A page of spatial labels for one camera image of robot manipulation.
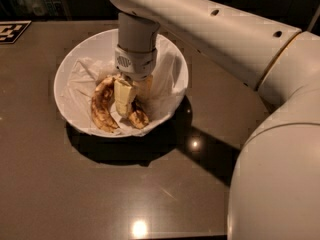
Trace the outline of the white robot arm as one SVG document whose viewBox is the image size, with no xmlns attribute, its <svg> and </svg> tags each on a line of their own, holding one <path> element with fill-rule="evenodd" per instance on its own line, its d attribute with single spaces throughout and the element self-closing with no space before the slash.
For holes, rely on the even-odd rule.
<svg viewBox="0 0 320 240">
<path fill-rule="evenodd" d="M 320 240 L 320 38 L 210 0 L 110 0 L 156 21 L 273 107 L 237 158 L 228 240 Z"/>
</svg>

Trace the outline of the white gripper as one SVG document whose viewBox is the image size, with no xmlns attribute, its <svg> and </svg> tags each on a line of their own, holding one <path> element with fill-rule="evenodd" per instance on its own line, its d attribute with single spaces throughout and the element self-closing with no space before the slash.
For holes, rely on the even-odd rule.
<svg viewBox="0 0 320 240">
<path fill-rule="evenodd" d="M 151 75 L 157 59 L 157 49 L 138 52 L 115 48 L 115 67 L 125 76 L 134 80 L 133 84 L 123 77 L 118 77 L 114 82 L 115 105 L 118 114 L 127 118 L 132 109 L 132 102 L 136 94 L 137 99 L 146 102 L 150 97 L 153 76 Z"/>
</svg>

